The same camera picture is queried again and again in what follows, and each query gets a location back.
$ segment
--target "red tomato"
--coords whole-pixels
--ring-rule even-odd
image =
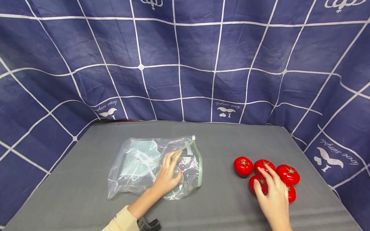
[[[269,172],[267,169],[266,169],[266,165],[270,166],[270,168],[272,168],[272,170],[275,170],[276,171],[276,168],[275,168],[275,165],[273,163],[271,163],[270,161],[268,160],[257,160],[255,162],[255,165],[254,165],[254,170],[256,172],[256,175],[261,175],[261,172],[258,171],[257,167],[260,167],[262,168],[263,170],[265,170],[266,172]]]
[[[248,158],[241,156],[234,161],[235,172],[241,177],[247,177],[253,172],[253,163]]]
[[[288,189],[289,204],[293,203],[297,198],[296,190],[294,189],[294,187],[291,184],[287,183],[286,181],[283,181],[283,183],[285,184],[286,188]]]
[[[252,194],[256,195],[256,192],[254,190],[254,180],[255,179],[259,181],[263,194],[267,195],[267,193],[269,192],[269,187],[267,186],[266,178],[262,175],[254,175],[249,179],[249,188]]]
[[[298,184],[300,180],[300,175],[295,168],[285,164],[279,165],[276,169],[276,173],[279,175],[281,180],[290,183],[291,185]]]

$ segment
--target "blue fabric with white grid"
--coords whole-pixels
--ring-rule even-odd
[[[370,0],[2,0],[0,229],[99,118],[285,127],[364,230]]]

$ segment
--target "black clip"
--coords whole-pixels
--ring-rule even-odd
[[[158,219],[148,223],[145,217],[141,217],[138,219],[137,224],[140,231],[159,231],[161,229],[161,224]]]

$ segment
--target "gray tablecloth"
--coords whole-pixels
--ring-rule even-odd
[[[121,144],[129,137],[195,135],[203,157],[203,184],[178,201],[159,201],[147,213],[162,230],[269,230],[248,179],[233,171],[246,156],[288,164],[301,174],[290,206],[293,230],[361,230],[289,133],[277,126],[186,122],[135,122],[94,125],[6,226],[6,231],[101,230],[131,193],[107,200],[107,177]]]

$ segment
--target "plastic wrap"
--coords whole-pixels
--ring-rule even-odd
[[[120,192],[142,194],[153,185],[163,158],[172,151],[181,150],[174,178],[182,170],[182,179],[163,199],[186,197],[202,184],[202,157],[195,145],[195,136],[174,139],[130,138],[125,141],[109,172],[108,199]]]

